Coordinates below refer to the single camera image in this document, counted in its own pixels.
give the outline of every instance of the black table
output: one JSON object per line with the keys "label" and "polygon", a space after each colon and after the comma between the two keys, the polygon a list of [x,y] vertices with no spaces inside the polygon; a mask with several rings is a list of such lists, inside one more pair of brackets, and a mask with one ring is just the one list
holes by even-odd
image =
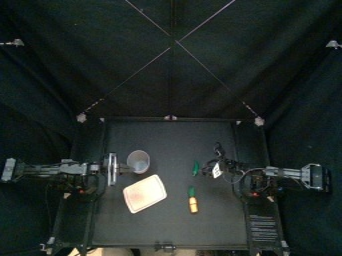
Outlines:
{"label": "black table", "polygon": [[[178,248],[249,248],[243,205],[233,194],[230,175],[226,180],[201,174],[193,176],[194,162],[202,165],[215,158],[215,142],[222,143],[229,158],[267,164],[263,131],[250,122],[238,125],[234,121],[218,120],[107,119],[83,125],[74,145],[74,160],[98,161],[104,153],[116,152],[119,161],[126,163],[128,154],[138,149],[151,157],[150,170],[142,175],[119,176],[116,185],[107,188],[98,201],[90,230],[94,247],[154,247],[159,243]],[[167,198],[131,214],[123,189],[152,174],[163,181]],[[195,215],[189,209],[191,185],[199,205]],[[64,239],[70,239],[71,232],[67,229],[66,232]]]}

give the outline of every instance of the small bottle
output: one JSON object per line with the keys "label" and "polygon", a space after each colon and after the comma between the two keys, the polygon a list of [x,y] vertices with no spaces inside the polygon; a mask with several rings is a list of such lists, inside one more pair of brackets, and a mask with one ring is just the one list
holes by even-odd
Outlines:
{"label": "small bottle", "polygon": [[189,187],[189,205],[190,205],[190,212],[198,212],[198,200],[195,198],[195,188],[191,186]]}

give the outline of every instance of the white tray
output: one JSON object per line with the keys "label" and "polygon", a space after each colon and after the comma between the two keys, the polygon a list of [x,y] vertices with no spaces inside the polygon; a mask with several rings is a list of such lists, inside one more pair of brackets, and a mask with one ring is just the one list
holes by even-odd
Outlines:
{"label": "white tray", "polygon": [[126,187],[123,195],[131,213],[138,213],[167,197],[163,182],[156,174]]}

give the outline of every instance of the clear plastic cup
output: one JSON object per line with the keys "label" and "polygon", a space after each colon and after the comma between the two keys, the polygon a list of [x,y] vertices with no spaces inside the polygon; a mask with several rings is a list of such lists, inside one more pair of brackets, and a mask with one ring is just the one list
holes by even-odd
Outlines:
{"label": "clear plastic cup", "polygon": [[143,150],[135,150],[127,157],[127,165],[135,169],[135,173],[144,173],[150,167],[148,154]]}

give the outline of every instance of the wire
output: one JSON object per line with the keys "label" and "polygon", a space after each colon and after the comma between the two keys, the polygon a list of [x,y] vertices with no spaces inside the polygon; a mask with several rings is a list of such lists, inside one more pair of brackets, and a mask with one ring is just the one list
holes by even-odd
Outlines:
{"label": "wire", "polygon": [[247,170],[246,172],[243,172],[242,170],[239,170],[243,174],[242,174],[241,178],[239,178],[237,181],[234,181],[234,182],[227,181],[227,179],[226,179],[226,177],[225,177],[225,174],[223,174],[223,179],[225,179],[226,182],[229,182],[230,184],[237,184],[237,183],[239,183],[239,182],[242,181],[242,179],[245,178],[245,176],[246,176],[250,172],[254,172],[254,171],[263,171],[263,170],[265,170],[263,168],[254,168],[254,169]]}

